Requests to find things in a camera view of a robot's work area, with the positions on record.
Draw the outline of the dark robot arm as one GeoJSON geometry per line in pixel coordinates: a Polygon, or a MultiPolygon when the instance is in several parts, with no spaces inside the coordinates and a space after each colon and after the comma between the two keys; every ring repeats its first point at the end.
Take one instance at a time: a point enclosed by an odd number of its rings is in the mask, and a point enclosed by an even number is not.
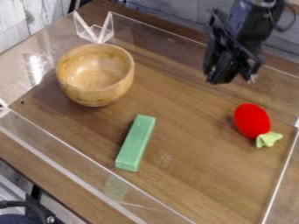
{"type": "Polygon", "coordinates": [[[238,74],[254,80],[263,63],[263,42],[272,30],[286,32],[295,24],[296,15],[287,25],[278,24],[286,7],[294,9],[286,0],[235,0],[230,13],[211,10],[203,61],[210,84],[231,83],[238,74]]]}

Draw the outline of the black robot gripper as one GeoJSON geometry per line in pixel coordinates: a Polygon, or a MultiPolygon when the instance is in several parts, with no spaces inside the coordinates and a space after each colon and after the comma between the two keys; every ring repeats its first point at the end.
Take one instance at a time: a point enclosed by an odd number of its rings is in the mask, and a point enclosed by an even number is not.
{"type": "Polygon", "coordinates": [[[207,23],[210,41],[203,61],[206,81],[212,85],[227,84],[242,74],[247,83],[254,83],[262,59],[231,36],[224,19],[226,15],[214,10],[207,23]]]}

